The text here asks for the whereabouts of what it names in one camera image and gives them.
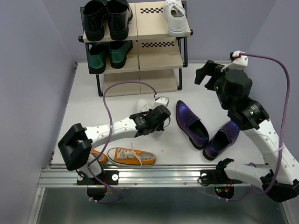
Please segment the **white sneaker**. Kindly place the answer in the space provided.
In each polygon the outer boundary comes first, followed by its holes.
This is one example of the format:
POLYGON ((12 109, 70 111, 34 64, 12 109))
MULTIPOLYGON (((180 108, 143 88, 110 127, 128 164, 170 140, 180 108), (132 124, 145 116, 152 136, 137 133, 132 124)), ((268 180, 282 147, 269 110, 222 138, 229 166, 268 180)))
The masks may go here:
MULTIPOLYGON (((145 100, 145 99, 140 99, 138 102, 137 102, 137 112, 149 112, 150 110, 153 109, 153 107, 148 104, 148 102, 145 100)), ((151 133, 151 136, 153 138, 157 138, 159 136, 161 136, 163 134, 162 131, 155 131, 153 133, 151 133)))
POLYGON ((164 2, 163 16, 168 23, 170 36, 182 37, 185 35, 186 11, 177 0, 166 0, 164 2))

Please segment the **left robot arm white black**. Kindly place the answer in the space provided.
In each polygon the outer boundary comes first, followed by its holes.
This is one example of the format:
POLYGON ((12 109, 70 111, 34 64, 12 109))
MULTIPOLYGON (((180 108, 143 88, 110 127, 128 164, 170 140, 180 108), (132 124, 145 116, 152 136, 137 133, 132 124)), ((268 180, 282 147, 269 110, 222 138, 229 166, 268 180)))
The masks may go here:
POLYGON ((137 113, 112 125, 83 127, 74 124, 58 142, 58 148, 69 171, 80 170, 88 179, 98 184, 103 181, 101 165, 91 155, 91 150, 111 141, 146 136, 162 131, 171 112, 159 105, 148 113, 137 113))

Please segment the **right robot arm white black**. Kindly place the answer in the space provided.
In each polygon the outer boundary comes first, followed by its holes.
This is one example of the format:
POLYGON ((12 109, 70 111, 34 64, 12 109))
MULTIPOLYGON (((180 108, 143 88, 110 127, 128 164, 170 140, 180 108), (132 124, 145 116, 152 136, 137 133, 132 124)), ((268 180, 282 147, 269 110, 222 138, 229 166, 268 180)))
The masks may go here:
POLYGON ((248 183, 279 203, 297 197, 299 163, 285 145, 279 144, 279 136, 263 106, 249 97, 252 80, 242 68, 230 69, 211 60, 196 70, 195 84, 201 84, 205 76, 211 77, 205 87, 216 92, 228 117, 251 139, 270 167, 256 168, 226 158, 215 169, 203 170, 199 183, 248 183))

